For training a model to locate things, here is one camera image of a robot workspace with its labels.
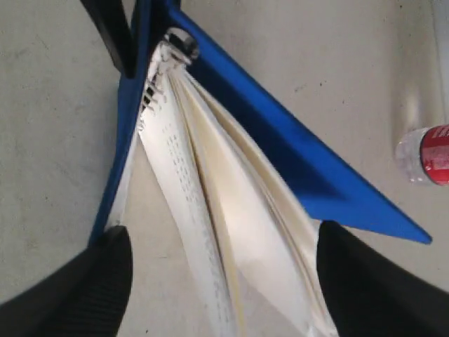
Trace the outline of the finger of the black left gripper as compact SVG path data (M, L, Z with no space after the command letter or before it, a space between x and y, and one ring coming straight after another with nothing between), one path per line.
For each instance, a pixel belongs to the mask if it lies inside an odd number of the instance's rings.
M81 0L112 62L126 78L134 77L134 38L121 0Z

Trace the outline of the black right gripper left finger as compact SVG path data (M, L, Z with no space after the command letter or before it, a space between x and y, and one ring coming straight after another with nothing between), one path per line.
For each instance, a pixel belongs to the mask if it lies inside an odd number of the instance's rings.
M59 270L1 304L1 335L116 336L132 283L128 231L111 227Z

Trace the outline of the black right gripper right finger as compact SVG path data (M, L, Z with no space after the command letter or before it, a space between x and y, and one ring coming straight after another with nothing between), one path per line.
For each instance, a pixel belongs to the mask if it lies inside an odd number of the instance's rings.
M448 335L448 293L334 221L319 228L316 268L340 336Z

